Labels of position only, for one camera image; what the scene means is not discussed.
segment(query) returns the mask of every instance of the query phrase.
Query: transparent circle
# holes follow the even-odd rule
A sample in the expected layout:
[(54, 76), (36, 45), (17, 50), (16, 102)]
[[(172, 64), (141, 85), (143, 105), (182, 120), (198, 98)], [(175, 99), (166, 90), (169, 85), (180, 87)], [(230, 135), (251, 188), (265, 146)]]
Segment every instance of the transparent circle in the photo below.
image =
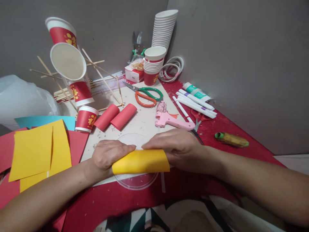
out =
[[(141, 134), (129, 133), (118, 138), (118, 140), (127, 145), (134, 144), (136, 149), (141, 150), (142, 145), (147, 142), (147, 138)], [(123, 174), (115, 175), (117, 182), (130, 190), (142, 190), (148, 188), (156, 180), (158, 173), (144, 173), (144, 174)]]

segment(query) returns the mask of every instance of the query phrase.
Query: green scissors handle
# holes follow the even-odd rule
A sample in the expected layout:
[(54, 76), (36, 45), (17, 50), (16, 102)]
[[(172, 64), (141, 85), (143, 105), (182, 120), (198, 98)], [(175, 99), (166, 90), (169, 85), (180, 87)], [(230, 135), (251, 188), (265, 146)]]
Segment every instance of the green scissors handle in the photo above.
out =
[[(139, 88), (138, 91), (145, 93), (147, 96), (149, 96), (149, 97), (155, 99), (157, 102), (161, 101), (162, 98), (163, 98), (163, 93), (162, 93), (160, 90), (156, 89), (156, 88), (143, 87), (143, 88)], [(158, 94), (160, 95), (160, 98), (157, 98), (157, 97), (153, 96), (153, 95), (152, 95), (150, 92), (148, 92), (148, 91), (154, 91), (154, 92), (158, 93)]]

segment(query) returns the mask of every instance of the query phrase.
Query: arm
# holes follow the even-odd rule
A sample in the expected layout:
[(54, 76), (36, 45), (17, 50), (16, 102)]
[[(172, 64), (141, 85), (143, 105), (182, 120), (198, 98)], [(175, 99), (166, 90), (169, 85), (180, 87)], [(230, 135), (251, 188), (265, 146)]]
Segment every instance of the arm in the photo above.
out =
[(0, 211), (0, 228), (38, 230), (77, 193), (111, 177), (111, 165), (134, 150), (134, 145), (120, 141), (100, 141), (91, 159), (39, 182), (9, 202)]
[(169, 149), (177, 168), (213, 175), (256, 203), (295, 225), (309, 227), (309, 176), (270, 163), (202, 146), (186, 131), (157, 134), (144, 149)]

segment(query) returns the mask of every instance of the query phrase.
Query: small box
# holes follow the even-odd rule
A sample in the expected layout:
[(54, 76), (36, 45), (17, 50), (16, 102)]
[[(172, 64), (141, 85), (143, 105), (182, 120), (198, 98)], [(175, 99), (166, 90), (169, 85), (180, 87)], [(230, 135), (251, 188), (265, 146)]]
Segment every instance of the small box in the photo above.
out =
[(134, 83), (139, 83), (144, 79), (144, 71), (132, 69), (130, 65), (125, 67), (126, 79)]

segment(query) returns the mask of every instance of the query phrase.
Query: teal paper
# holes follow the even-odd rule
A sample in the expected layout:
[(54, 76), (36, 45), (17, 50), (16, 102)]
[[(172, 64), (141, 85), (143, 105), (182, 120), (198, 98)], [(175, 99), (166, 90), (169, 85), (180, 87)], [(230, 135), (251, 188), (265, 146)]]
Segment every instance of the teal paper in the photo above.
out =
[(61, 119), (63, 119), (64, 125), (67, 130), (75, 130), (75, 117), (69, 116), (33, 116), (16, 118), (15, 121), (20, 128), (28, 127), (28, 129), (31, 129), (31, 127), (43, 126)]

